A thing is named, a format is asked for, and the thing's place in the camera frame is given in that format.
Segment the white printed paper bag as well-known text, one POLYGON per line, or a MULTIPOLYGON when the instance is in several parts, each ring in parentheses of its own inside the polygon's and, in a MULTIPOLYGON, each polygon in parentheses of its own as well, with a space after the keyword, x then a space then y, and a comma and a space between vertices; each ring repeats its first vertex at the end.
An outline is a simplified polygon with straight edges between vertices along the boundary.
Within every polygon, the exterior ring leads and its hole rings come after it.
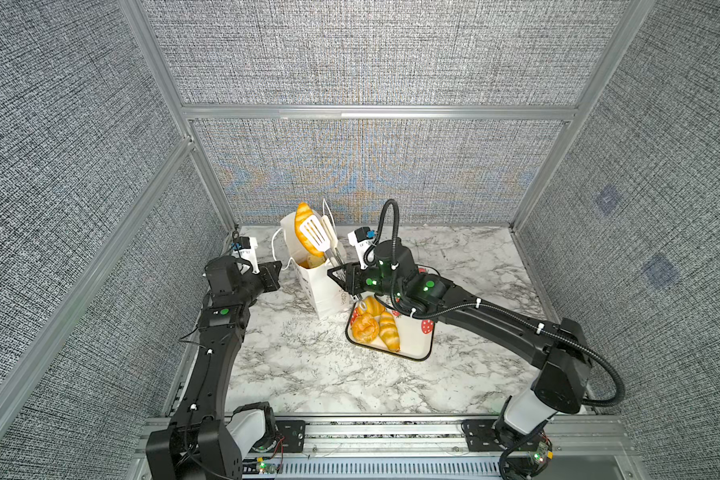
POLYGON ((301 286, 301 293, 319 319, 345 313, 350 309, 353 301, 348 293, 341 290, 334 281, 328 278, 327 271, 334 267, 328 258, 325 256, 325 263, 314 269, 304 269, 298 265, 299 262, 306 259, 309 253, 301 245, 294 231, 296 210, 280 221, 280 232, 284 236, 287 249, 284 263, 292 263, 301 286))

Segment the flaky fake croissant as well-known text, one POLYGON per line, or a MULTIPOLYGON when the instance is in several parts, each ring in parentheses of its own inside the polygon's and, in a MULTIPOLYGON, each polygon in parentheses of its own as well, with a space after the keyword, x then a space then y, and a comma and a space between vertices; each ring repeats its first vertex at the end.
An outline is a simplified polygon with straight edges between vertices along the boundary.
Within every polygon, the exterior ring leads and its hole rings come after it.
POLYGON ((294 217, 294 231, 305 250, 313 255, 324 257, 330 243, 323 225, 313 209, 306 203, 298 205, 294 217))
POLYGON ((304 269, 314 269, 322 266, 326 261, 325 256, 315 256, 309 254, 305 260, 298 263, 298 265, 304 269))

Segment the knotted fake bread roll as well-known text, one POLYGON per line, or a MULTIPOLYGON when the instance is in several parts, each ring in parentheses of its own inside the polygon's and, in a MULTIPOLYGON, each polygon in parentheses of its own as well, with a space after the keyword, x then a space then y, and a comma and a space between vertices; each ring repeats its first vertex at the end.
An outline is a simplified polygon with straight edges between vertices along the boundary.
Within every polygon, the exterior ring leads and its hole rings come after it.
POLYGON ((379 324, 374 316, 363 313, 352 322, 351 332, 356 342, 370 344, 379 335, 379 324))

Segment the striped fake croissant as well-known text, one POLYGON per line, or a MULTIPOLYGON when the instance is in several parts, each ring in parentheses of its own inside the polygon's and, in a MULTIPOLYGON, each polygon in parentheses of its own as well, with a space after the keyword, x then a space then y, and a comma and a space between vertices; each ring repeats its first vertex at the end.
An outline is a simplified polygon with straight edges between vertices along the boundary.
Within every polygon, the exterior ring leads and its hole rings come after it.
POLYGON ((400 351, 400 336, 395 316, 389 312, 382 312, 379 316, 379 337, 391 352, 400 351))

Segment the steel tongs white tips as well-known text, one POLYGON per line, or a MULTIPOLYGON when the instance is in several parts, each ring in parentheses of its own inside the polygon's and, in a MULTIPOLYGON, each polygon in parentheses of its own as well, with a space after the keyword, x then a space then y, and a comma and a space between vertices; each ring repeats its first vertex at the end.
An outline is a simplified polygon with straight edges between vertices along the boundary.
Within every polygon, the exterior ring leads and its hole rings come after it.
POLYGON ((323 253, 335 267, 343 265, 336 249, 332 246, 328 232, 316 215, 309 215, 300 224, 299 231, 310 244, 319 252, 323 253))

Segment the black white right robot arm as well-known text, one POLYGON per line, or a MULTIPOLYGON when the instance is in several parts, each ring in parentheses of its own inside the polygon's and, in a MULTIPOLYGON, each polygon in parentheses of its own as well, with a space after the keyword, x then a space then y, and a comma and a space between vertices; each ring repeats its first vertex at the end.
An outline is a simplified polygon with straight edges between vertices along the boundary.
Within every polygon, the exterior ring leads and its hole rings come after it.
POLYGON ((330 269, 328 277, 352 296, 390 295, 388 306, 402 315, 472 332, 539 370, 503 409, 503 423, 510 430, 527 434, 558 413, 579 413, 593 366, 579 323, 539 320, 484 300, 437 273, 424 272, 409 248, 400 245, 394 252, 390 240, 376 254, 366 268, 346 263, 330 269))

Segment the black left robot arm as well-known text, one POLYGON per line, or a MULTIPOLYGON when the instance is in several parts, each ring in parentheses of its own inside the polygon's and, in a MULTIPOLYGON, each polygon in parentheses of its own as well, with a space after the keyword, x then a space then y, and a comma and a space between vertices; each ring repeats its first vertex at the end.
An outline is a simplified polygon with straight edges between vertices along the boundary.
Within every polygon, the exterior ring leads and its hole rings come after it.
POLYGON ((205 266, 209 284, 198 321, 198 353, 188 386, 168 426, 150 434, 145 453, 154 479, 240 479, 253 449, 277 444, 266 402, 245 405, 225 419, 234 360, 245 338, 250 307, 280 288, 280 261, 221 256, 205 266))

